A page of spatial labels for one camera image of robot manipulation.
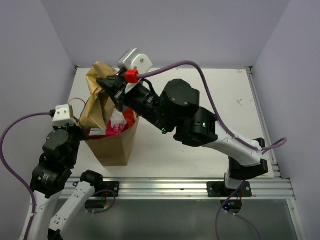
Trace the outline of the red snack bag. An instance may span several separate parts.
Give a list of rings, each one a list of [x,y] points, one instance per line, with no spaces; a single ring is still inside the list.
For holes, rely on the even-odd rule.
[[[127,122],[127,127],[131,128],[136,123],[134,111],[130,108],[127,108],[122,114]]]

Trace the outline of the pink snack bag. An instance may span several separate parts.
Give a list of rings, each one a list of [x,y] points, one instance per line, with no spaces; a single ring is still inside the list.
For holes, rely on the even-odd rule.
[[[118,111],[116,108],[110,117],[106,129],[92,128],[89,132],[90,137],[113,137],[120,135],[125,130],[127,121],[122,112]]]

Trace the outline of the brown paper bag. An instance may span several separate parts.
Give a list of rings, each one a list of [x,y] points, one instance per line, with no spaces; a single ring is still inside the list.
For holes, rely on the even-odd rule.
[[[80,121],[78,126],[85,130],[87,134],[85,143],[100,164],[104,167],[115,167],[126,166],[128,164],[138,123],[139,116],[135,113],[135,124],[131,128],[128,128],[128,125],[126,125],[123,133],[108,137],[90,137],[90,130],[94,128],[84,127],[80,124]]]

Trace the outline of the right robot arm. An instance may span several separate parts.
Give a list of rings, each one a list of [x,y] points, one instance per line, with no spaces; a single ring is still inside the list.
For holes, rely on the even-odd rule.
[[[228,168],[222,189],[227,196],[235,196],[241,190],[242,181],[268,173],[261,140],[246,140],[255,149],[239,143],[223,130],[214,113],[200,106],[200,92],[186,81],[169,81],[161,95],[141,83],[125,93],[128,83],[122,73],[96,81],[119,109],[130,108],[163,134],[175,131],[173,138],[183,145],[209,148],[225,154]]]

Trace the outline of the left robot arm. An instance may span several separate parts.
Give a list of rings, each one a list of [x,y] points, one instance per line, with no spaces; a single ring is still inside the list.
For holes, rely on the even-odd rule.
[[[103,176],[87,170],[69,199],[58,212],[54,212],[76,165],[80,142],[86,138],[81,128],[69,124],[54,127],[47,136],[39,164],[32,172],[32,196],[20,239],[61,240],[85,202],[91,196],[103,193]]]

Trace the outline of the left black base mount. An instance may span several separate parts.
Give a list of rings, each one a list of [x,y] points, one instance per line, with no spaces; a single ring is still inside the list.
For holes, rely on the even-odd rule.
[[[103,181],[100,186],[100,190],[110,190],[115,193],[115,196],[118,197],[120,190],[120,182],[119,181]],[[102,198],[106,198],[107,196],[113,196],[111,193],[103,192],[99,193],[98,196]]]

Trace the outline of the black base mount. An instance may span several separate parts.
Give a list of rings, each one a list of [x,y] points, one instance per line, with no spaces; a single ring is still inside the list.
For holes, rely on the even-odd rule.
[[[120,190],[120,182],[119,181],[103,181],[100,186],[100,190],[110,190],[115,193],[115,196],[118,197]],[[107,196],[113,196],[111,193],[103,192],[99,193],[98,196],[102,198],[106,198]]]
[[[208,181],[206,189],[209,198],[227,198],[235,191],[227,188],[224,181]],[[234,197],[252,197],[252,195],[251,185],[248,181],[245,181]]]

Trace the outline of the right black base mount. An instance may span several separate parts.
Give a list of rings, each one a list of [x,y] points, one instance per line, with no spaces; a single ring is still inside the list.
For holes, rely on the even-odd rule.
[[[206,189],[209,198],[227,198],[235,191],[227,188],[224,181],[208,181]],[[248,181],[245,181],[234,197],[252,197],[252,195],[251,185]]]

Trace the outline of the aluminium rail frame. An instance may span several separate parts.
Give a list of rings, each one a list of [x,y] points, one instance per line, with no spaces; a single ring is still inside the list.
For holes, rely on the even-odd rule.
[[[71,178],[66,182],[62,194],[54,208],[57,213],[65,202],[75,191],[80,178]],[[294,200],[294,191],[289,180],[281,178],[259,178],[248,180],[250,183],[252,197],[234,197],[238,190],[235,190],[229,197],[208,197],[207,182],[224,182],[219,178],[103,178],[103,181],[118,181],[120,189],[118,197],[111,190],[99,190],[93,194],[87,201],[95,201],[100,193],[112,194],[114,199],[120,200],[148,200],[148,201],[188,201],[188,200],[220,200],[216,214],[220,216],[226,214],[236,219],[242,219],[247,225],[251,226],[254,231],[254,238],[265,240],[267,236],[257,226],[258,220],[263,224],[270,220],[274,223],[280,219],[278,211],[272,209],[265,216],[256,215],[254,219],[244,218],[240,214],[244,200],[285,200],[292,225],[295,232],[295,239],[304,240],[306,234],[303,230],[301,220],[296,211]]]

